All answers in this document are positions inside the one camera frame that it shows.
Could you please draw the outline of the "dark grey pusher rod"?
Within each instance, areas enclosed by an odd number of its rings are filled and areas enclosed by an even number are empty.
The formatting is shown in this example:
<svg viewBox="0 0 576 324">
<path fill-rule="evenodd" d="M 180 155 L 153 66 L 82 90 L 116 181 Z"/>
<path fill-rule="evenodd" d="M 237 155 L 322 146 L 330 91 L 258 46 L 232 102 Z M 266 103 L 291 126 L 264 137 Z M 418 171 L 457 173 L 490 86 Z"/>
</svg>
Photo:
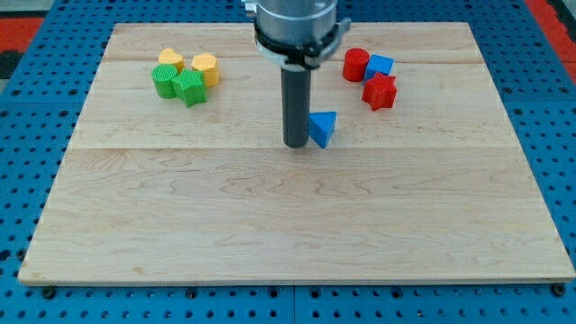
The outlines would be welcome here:
<svg viewBox="0 0 576 324">
<path fill-rule="evenodd" d="M 290 148 L 303 147 L 309 137 L 311 72 L 281 69 L 283 143 Z"/>
</svg>

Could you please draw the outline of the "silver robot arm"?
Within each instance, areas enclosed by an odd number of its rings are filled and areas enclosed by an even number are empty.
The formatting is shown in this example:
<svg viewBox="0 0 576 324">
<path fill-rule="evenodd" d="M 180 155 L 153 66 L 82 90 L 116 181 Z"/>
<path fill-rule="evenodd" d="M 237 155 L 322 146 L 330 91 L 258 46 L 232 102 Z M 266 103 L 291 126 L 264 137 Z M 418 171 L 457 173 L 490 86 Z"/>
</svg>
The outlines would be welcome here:
<svg viewBox="0 0 576 324">
<path fill-rule="evenodd" d="M 311 72 L 339 48 L 351 20 L 337 21 L 337 0 L 243 0 L 259 52 L 281 71 L 283 143 L 308 142 Z"/>
</svg>

